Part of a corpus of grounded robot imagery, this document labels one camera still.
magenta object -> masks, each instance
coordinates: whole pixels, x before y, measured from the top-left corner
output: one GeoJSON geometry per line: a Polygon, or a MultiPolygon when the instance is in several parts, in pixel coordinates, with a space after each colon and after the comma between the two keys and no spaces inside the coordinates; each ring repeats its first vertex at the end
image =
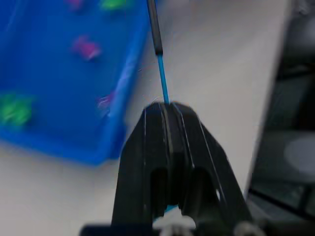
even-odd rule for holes
{"type": "Polygon", "coordinates": [[[97,108],[101,111],[101,116],[107,116],[110,113],[110,104],[113,101],[114,92],[111,94],[101,97],[97,102],[97,108]]]}
{"type": "Polygon", "coordinates": [[[77,38],[72,47],[73,51],[89,61],[101,54],[101,49],[98,44],[91,42],[87,36],[77,38]]]}
{"type": "Polygon", "coordinates": [[[79,11],[82,9],[84,0],[65,0],[69,5],[71,10],[79,11]]]}

